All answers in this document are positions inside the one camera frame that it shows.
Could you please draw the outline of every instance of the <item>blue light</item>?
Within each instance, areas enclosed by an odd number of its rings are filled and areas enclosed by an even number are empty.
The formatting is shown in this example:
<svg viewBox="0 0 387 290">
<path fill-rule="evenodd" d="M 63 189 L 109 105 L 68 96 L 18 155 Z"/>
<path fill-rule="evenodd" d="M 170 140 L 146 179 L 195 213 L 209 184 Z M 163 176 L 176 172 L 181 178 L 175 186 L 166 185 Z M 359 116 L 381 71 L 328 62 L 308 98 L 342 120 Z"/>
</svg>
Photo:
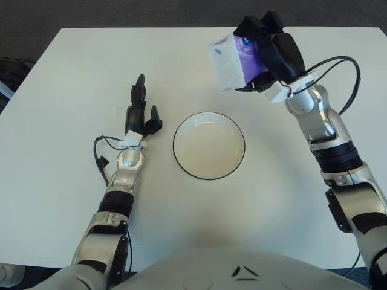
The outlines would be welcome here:
<svg viewBox="0 0 387 290">
<path fill-rule="evenodd" d="M 243 44 L 244 45 L 249 45 L 250 44 L 250 39 L 248 39 L 248 38 L 246 38 L 246 37 L 244 37 L 244 38 L 242 38 L 242 41 L 243 41 Z"/>
</svg>

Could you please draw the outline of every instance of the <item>floor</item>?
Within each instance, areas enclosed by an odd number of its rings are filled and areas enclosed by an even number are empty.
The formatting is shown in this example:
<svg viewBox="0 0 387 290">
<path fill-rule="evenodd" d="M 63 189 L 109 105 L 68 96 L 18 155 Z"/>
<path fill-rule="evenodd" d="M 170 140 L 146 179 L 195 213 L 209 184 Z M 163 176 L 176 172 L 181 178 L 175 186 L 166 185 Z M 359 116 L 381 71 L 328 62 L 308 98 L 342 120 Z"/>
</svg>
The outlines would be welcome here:
<svg viewBox="0 0 387 290">
<path fill-rule="evenodd" d="M 244 15 L 260 17 L 268 10 L 277 11 L 288 26 L 380 27 L 387 33 L 386 0 L 1 1 L 0 57 L 38 60 L 62 27 L 232 27 Z M 56 271 L 27 267 L 14 289 L 32 287 Z M 365 268 L 348 277 L 368 286 Z"/>
</svg>

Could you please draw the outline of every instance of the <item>tabletop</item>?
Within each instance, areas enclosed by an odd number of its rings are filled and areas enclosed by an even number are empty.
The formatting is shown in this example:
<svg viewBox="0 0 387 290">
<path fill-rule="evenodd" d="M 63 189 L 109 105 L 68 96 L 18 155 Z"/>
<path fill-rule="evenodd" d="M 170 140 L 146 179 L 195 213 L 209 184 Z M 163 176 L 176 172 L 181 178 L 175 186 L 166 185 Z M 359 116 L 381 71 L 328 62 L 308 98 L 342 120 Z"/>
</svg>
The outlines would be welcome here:
<svg viewBox="0 0 387 290">
<path fill-rule="evenodd" d="M 306 67 L 343 54 L 358 61 L 362 83 L 343 120 L 387 192 L 387 38 L 378 28 L 285 30 Z M 163 129 L 146 139 L 129 221 L 134 271 L 172 253 L 217 245 L 276 251 L 322 268 L 351 266 L 356 241 L 336 227 L 320 168 L 295 118 L 263 94 L 218 92 L 207 46 L 232 31 L 60 30 L 0 115 L 0 262 L 70 264 L 105 192 L 93 141 L 123 136 L 131 85 L 143 73 L 146 118 L 157 105 Z M 354 79 L 352 64 L 343 63 L 321 81 L 333 108 L 346 102 Z M 246 141 L 241 165 L 214 181 L 188 175 L 172 151 L 178 125 L 203 111 L 230 117 Z M 97 152 L 110 160 L 111 176 L 117 152 L 103 142 Z"/>
</svg>

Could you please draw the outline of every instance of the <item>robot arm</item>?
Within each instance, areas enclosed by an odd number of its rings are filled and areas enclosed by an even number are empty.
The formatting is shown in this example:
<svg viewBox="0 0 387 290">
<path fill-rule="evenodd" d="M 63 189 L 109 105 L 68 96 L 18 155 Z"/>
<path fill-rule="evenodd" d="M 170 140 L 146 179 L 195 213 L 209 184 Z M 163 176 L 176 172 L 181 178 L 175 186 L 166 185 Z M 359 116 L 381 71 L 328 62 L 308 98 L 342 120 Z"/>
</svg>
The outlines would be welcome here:
<svg viewBox="0 0 387 290">
<path fill-rule="evenodd" d="M 374 289 L 387 279 L 386 199 L 366 162 L 363 162 L 340 117 L 330 108 L 325 88 L 315 83 L 315 72 L 305 72 L 293 38 L 282 31 L 275 13 L 260 21 L 246 17 L 234 35 L 255 40 L 267 72 L 241 91 L 265 91 L 272 102 L 285 101 L 321 167 L 329 208 L 339 227 L 353 233 L 371 275 Z"/>
<path fill-rule="evenodd" d="M 129 216 L 144 163 L 142 139 L 162 128 L 157 108 L 144 122 L 145 78 L 141 74 L 132 86 L 132 106 L 126 112 L 125 137 L 118 142 L 117 171 L 107 184 L 98 212 L 93 215 L 74 254 L 72 265 L 60 270 L 34 289 L 99 290 L 112 288 L 123 279 L 128 245 Z M 103 173 L 103 165 L 97 160 Z"/>
</svg>

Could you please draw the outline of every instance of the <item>black logo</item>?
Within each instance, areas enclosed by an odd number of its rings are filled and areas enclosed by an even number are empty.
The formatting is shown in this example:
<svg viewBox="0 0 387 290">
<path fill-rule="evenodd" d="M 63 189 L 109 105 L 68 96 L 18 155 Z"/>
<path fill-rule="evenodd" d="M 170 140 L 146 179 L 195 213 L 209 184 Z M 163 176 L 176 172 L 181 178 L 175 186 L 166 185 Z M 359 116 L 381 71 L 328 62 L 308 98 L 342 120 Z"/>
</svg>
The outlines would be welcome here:
<svg viewBox="0 0 387 290">
<path fill-rule="evenodd" d="M 248 269 L 248 267 L 243 266 L 241 267 L 236 267 L 234 273 L 231 275 L 232 278 L 235 279 L 235 281 L 259 281 L 261 278 L 260 275 L 255 273 L 254 271 Z"/>
</svg>

